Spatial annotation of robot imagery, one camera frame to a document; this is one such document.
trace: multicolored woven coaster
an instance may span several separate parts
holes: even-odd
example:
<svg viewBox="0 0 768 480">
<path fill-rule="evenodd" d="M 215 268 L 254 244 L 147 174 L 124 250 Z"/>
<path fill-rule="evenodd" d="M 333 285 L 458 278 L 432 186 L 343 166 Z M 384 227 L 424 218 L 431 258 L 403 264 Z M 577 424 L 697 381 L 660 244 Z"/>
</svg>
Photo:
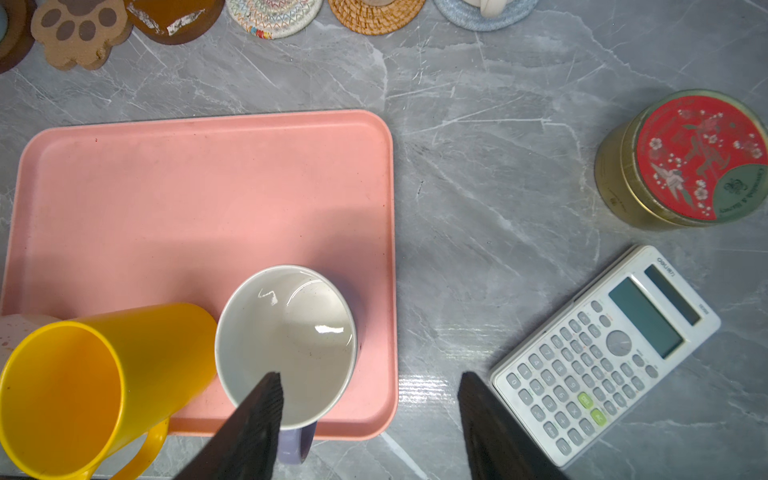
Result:
<svg viewBox="0 0 768 480">
<path fill-rule="evenodd" d="M 364 35 L 384 35 L 405 27 L 424 6 L 425 0 L 395 0 L 374 7 L 360 0 L 328 0 L 333 14 L 349 30 Z"/>
<path fill-rule="evenodd" d="M 232 18 L 259 38 L 283 38 L 310 24 L 323 0 L 227 0 Z"/>
<path fill-rule="evenodd" d="M 452 24 L 472 31 L 492 31 L 521 21 L 533 12 L 538 0 L 508 0 L 498 17 L 480 15 L 480 8 L 464 0 L 435 0 L 435 6 Z"/>
</svg>

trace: green button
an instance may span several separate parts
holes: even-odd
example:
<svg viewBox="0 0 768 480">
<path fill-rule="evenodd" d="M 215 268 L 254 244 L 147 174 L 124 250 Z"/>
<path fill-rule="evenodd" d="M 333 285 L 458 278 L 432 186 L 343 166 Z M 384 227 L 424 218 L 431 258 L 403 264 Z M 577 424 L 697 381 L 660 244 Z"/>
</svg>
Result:
<svg viewBox="0 0 768 480">
<path fill-rule="evenodd" d="M 578 394 L 578 401 L 584 406 L 586 409 L 592 408 L 594 403 L 592 402 L 592 398 L 587 395 L 585 392 Z"/>
<path fill-rule="evenodd" d="M 594 409 L 591 412 L 589 412 L 590 415 L 592 415 L 592 419 L 595 423 L 597 423 L 599 426 L 603 426 L 606 423 L 608 423 L 608 420 L 605 418 L 605 415 L 603 415 L 603 412 L 601 412 L 598 409 Z"/>
</svg>

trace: cup rim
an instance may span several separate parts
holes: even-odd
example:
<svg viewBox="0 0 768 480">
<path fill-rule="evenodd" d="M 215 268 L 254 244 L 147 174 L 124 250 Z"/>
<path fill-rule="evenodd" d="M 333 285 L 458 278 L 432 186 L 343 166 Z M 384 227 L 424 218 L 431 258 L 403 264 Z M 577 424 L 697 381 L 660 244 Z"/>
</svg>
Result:
<svg viewBox="0 0 768 480">
<path fill-rule="evenodd" d="M 326 413 L 328 413 L 335 405 L 339 402 L 342 395 L 346 391 L 346 387 L 349 385 L 349 381 L 352 379 L 352 375 L 355 371 L 355 365 L 357 364 L 357 351 L 359 349 L 359 345 L 357 343 L 357 327 L 355 325 L 355 317 L 352 315 L 352 310 L 349 309 L 349 305 L 347 305 L 346 300 L 344 299 L 344 295 L 341 294 L 338 288 L 336 288 L 336 285 L 333 284 L 330 280 L 325 278 L 322 274 L 318 273 L 315 270 L 312 270 L 311 268 L 308 268 L 306 266 L 300 266 L 300 265 L 293 265 L 293 264 L 282 264 L 282 265 L 275 265 L 270 266 L 268 268 L 265 268 L 263 270 L 260 270 L 256 272 L 255 274 L 248 277 L 247 280 L 242 282 L 232 293 L 230 298 L 227 300 L 227 304 L 224 306 L 223 310 L 221 310 L 221 314 L 219 315 L 219 321 L 216 325 L 216 338 L 214 340 L 214 358 L 216 360 L 216 374 L 219 376 L 219 382 L 221 383 L 221 387 L 224 390 L 224 393 L 227 394 L 227 398 L 232 402 L 232 405 L 237 408 L 240 406 L 240 403 L 237 402 L 232 395 L 232 392 L 227 387 L 227 382 L 225 378 L 222 376 L 220 371 L 220 342 L 221 342 L 221 325 L 224 322 L 227 313 L 229 312 L 231 308 L 232 301 L 239 296 L 244 289 L 246 289 L 251 283 L 255 282 L 260 277 L 266 275 L 267 273 L 271 273 L 274 270 L 292 270 L 296 272 L 302 272 L 302 273 L 308 273 L 309 275 L 314 275 L 321 281 L 323 281 L 330 289 L 336 294 L 336 297 L 341 301 L 342 306 L 344 307 L 344 311 L 346 312 L 347 319 L 349 320 L 349 324 L 352 329 L 352 340 L 354 344 L 354 348 L 352 349 L 352 355 L 349 361 L 349 366 L 347 368 L 346 377 L 344 379 L 344 383 L 339 388 L 339 391 L 336 393 L 336 395 L 333 397 L 333 400 L 329 402 L 328 406 L 321 410 L 318 414 L 314 415 L 312 418 L 305 420 L 304 422 L 298 422 L 296 424 L 291 425 L 280 425 L 280 430 L 294 430 L 294 429 L 301 429 L 303 427 L 306 427 L 308 425 L 312 425 L 313 423 L 317 422 L 319 419 L 321 419 Z"/>
<path fill-rule="evenodd" d="M 107 338 L 101 334 L 98 330 L 96 330 L 94 327 L 87 325 L 82 322 L 78 322 L 77 320 L 61 320 L 58 322 L 49 323 L 48 325 L 41 326 L 40 328 L 36 329 L 34 332 L 30 333 L 26 338 L 24 338 L 18 346 L 14 349 L 13 353 L 11 354 L 10 358 L 8 358 L 8 361 L 5 364 L 5 367 L 2 370 L 2 375 L 0 376 L 0 389 L 5 388 L 5 381 L 7 379 L 6 372 L 8 371 L 9 366 L 11 366 L 12 363 L 15 363 L 16 360 L 21 355 L 21 351 L 29 344 L 37 340 L 40 336 L 48 335 L 52 330 L 60 329 L 60 328 L 77 328 L 85 330 L 86 332 L 89 332 L 91 335 L 97 337 L 104 346 L 107 347 L 107 350 L 109 350 L 109 353 L 112 356 L 112 359 L 114 360 L 114 364 L 117 367 L 118 375 L 120 377 L 120 408 L 118 410 L 118 417 L 114 421 L 114 425 L 112 427 L 112 431 L 110 432 L 109 439 L 105 442 L 104 447 L 99 451 L 97 455 L 92 458 L 88 464 L 80 467 L 78 470 L 71 472 L 71 473 L 65 473 L 60 475 L 50 475 L 45 472 L 40 472 L 35 468 L 30 467 L 26 462 L 22 461 L 21 457 L 19 457 L 18 453 L 11 448 L 11 443 L 8 440 L 7 435 L 5 434 L 5 429 L 2 428 L 0 425 L 0 444 L 2 444 L 3 448 L 5 449 L 6 454 L 8 457 L 25 473 L 28 475 L 34 476 L 35 478 L 43 478 L 43 479 L 62 479 L 62 478 L 72 478 L 77 475 L 81 475 L 84 472 L 89 472 L 91 470 L 95 470 L 96 467 L 98 467 L 101 462 L 104 461 L 105 458 L 108 457 L 109 448 L 111 448 L 115 441 L 115 438 L 118 434 L 119 428 L 122 426 L 123 419 L 124 419 L 124 410 L 125 410 L 125 374 L 123 365 L 120 361 L 120 358 L 118 357 L 117 351 L 114 349 L 112 344 L 107 340 Z"/>
</svg>

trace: rattan coaster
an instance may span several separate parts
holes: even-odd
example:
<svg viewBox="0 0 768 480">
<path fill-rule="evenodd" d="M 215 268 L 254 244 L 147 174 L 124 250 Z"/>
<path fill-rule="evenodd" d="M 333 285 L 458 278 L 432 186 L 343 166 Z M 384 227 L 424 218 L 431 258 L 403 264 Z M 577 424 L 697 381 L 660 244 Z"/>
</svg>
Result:
<svg viewBox="0 0 768 480">
<path fill-rule="evenodd" d="M 323 0 L 227 0 L 227 10 L 247 32 L 259 38 L 283 38 L 310 24 Z"/>
<path fill-rule="evenodd" d="M 395 0 L 373 7 L 360 0 L 328 0 L 333 14 L 349 30 L 364 35 L 384 35 L 405 27 L 424 6 L 425 0 Z"/>
</svg>

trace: lavender mug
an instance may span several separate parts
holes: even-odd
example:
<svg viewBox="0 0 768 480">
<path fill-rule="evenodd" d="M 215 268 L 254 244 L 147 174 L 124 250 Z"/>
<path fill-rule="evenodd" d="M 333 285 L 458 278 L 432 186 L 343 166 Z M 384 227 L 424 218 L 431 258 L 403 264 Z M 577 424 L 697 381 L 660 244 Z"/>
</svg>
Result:
<svg viewBox="0 0 768 480">
<path fill-rule="evenodd" d="M 277 458 L 300 464 L 317 421 L 339 401 L 357 360 L 352 312 L 319 273 L 273 266 L 240 285 L 216 330 L 216 370 L 237 407 L 268 372 L 283 384 Z"/>
</svg>

